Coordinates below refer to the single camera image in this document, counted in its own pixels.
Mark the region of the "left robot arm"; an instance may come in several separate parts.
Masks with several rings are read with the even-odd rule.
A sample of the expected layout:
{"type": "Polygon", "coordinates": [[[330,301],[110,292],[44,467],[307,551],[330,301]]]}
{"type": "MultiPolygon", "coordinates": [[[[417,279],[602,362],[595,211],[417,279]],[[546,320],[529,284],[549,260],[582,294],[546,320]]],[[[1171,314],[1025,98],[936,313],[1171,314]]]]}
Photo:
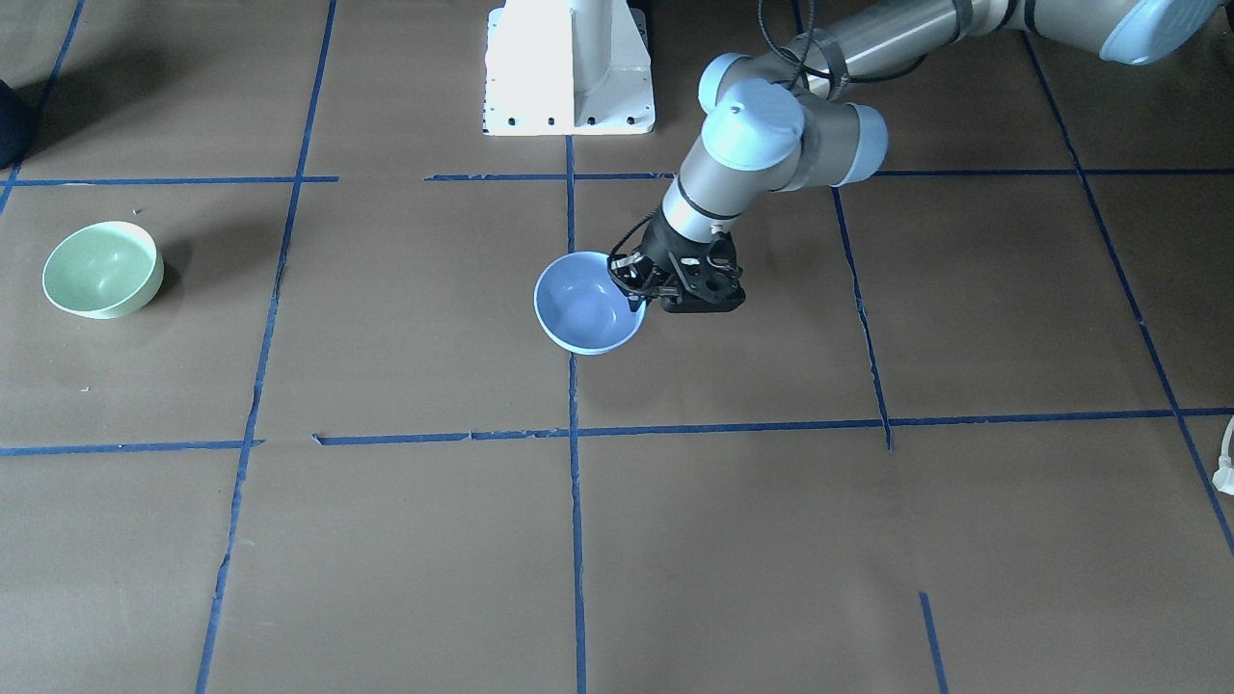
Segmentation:
{"type": "Polygon", "coordinates": [[[930,53],[1013,28],[1106,62],[1153,65],[1215,14],[1215,1],[880,1],[810,27],[763,56],[726,53],[698,80],[698,137],[661,203],[605,275],[639,311],[727,312],[740,307],[732,233],[766,191],[839,188],[868,180],[888,149],[877,110],[845,93],[900,78],[930,53]]]}

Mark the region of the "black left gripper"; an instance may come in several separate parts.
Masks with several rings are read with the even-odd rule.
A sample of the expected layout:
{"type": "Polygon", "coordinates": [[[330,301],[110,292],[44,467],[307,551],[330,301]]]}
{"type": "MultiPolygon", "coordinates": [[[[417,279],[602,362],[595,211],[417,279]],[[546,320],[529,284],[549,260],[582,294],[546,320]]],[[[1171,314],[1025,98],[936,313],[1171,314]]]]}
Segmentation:
{"type": "Polygon", "coordinates": [[[740,307],[740,265],[729,233],[696,242],[648,214],[617,243],[610,277],[631,307],[740,307]]]}

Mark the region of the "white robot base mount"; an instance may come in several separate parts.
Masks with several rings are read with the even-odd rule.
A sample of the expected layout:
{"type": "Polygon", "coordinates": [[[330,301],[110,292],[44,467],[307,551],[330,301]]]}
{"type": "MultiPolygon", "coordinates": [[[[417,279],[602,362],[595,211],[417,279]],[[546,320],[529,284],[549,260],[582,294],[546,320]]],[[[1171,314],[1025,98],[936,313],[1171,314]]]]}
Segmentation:
{"type": "Polygon", "coordinates": [[[482,132],[642,136],[656,127],[644,10],[631,1],[507,1],[486,19],[482,132]]]}

